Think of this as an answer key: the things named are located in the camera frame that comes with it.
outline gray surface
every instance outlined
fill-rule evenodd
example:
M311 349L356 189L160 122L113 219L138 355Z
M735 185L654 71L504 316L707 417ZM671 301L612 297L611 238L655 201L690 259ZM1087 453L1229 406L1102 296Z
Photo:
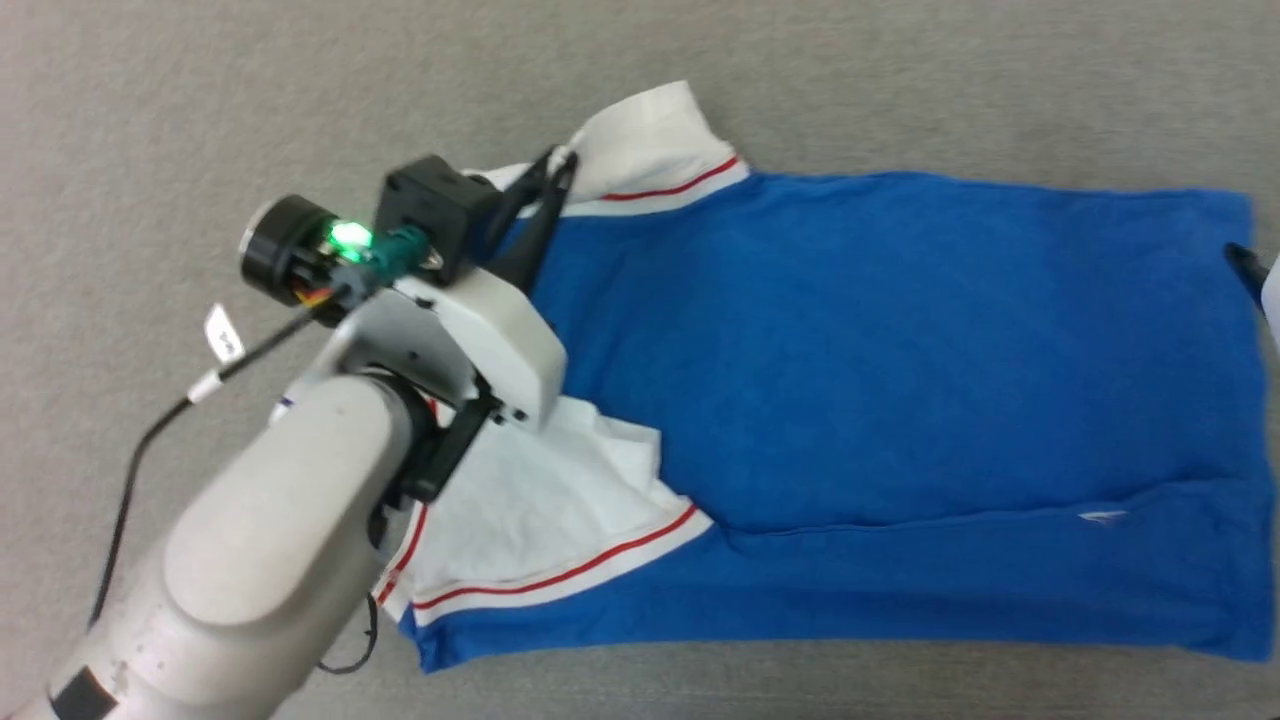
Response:
M424 151L529 158L687 77L756 165L1226 186L1280 249L1275 0L5 0L0 4L0 708L90 605L128 447L210 361L234 245L301 191L367 218ZM259 427L319 332L150 459L129 559ZM342 650L355 653L356 637ZM540 653L431 678L389 637L287 717L1239 717L1280 669L1178 651L768 643Z

